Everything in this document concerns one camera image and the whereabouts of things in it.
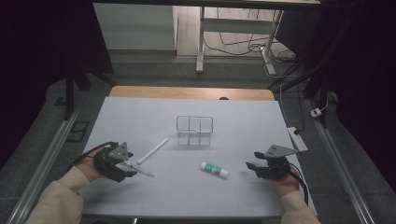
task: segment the glue stick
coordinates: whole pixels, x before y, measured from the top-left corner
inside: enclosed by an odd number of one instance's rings
[[[205,170],[213,175],[221,176],[223,178],[227,178],[227,176],[228,176],[228,170],[224,170],[216,165],[209,164],[205,161],[203,161],[201,163],[201,169]]]

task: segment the gray carpet floor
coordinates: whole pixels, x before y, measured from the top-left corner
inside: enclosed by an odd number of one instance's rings
[[[204,73],[195,74],[195,61],[191,58],[140,55],[139,57],[113,55],[115,74],[111,75],[121,85],[136,86],[173,86],[173,87],[211,87],[267,89],[274,81],[264,73],[262,60],[258,59],[205,59]],[[287,64],[277,64],[279,74],[287,69]],[[111,88],[96,77],[89,76],[92,89],[86,96],[81,112],[77,117],[75,130],[86,126],[86,132],[71,132],[52,166],[44,187],[52,180],[60,178],[67,170],[70,161],[81,154],[89,138],[102,102]],[[304,178],[318,211],[321,223],[361,223],[355,208],[347,195],[340,177],[334,169],[332,160],[318,134],[315,122],[309,116],[306,102],[301,97],[300,88],[282,93],[282,102],[288,121],[305,129],[301,133],[309,151],[299,155]],[[6,223],[30,177],[48,148],[50,141],[59,128],[65,106],[64,81],[53,84],[48,89],[47,102],[37,117],[31,130],[24,137],[14,155],[0,171],[0,223]],[[328,130],[340,150],[349,172],[368,203],[376,223],[396,223],[396,196],[386,180],[366,155],[358,142],[338,121],[335,115],[336,101],[331,98],[328,106]],[[93,223],[103,219],[108,223],[132,223],[130,218],[84,217],[82,223]],[[137,223],[259,223],[258,220],[163,220],[139,219]]]

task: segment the power strip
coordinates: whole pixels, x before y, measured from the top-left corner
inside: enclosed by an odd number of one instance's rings
[[[296,131],[296,128],[291,127],[288,128],[291,140],[293,140],[294,145],[297,147],[297,150],[300,152],[307,151],[308,148],[306,147],[303,138],[299,134],[295,134],[294,131]]]

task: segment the white pen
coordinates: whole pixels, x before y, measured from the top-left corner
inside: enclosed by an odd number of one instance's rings
[[[154,174],[152,172],[143,170],[142,168],[140,168],[138,166],[135,166],[135,165],[131,164],[128,161],[124,161],[123,163],[124,163],[123,165],[126,165],[126,166],[130,167],[131,169],[137,171],[140,174],[143,174],[143,175],[146,175],[146,176],[149,176],[149,177],[154,177]]]
[[[137,164],[140,165],[143,163],[143,161],[145,161],[149,156],[151,156],[155,151],[157,151],[161,146],[163,146],[165,143],[167,143],[169,140],[169,138],[165,138],[163,139],[163,141],[161,141],[160,144],[158,144],[158,146],[156,146],[154,149],[152,149],[148,154],[146,154],[142,159],[140,159]]]

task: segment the hand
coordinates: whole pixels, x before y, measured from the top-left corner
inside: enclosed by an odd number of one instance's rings
[[[291,171],[294,172],[297,176],[300,176],[300,174],[297,172],[297,170],[293,167],[290,166]],[[291,193],[293,191],[299,190],[300,189],[300,184],[298,180],[296,180],[293,176],[287,175],[281,179],[278,180],[273,180],[273,179],[265,179],[267,180],[272,186],[276,188],[277,193],[280,196],[283,196],[285,194]]]
[[[99,178],[107,178],[106,176],[102,175],[96,168],[93,163],[94,156],[96,153],[100,152],[104,147],[100,147],[93,151],[92,153],[88,154],[88,157],[84,158],[76,167],[85,175],[87,178],[92,182],[95,179]]]

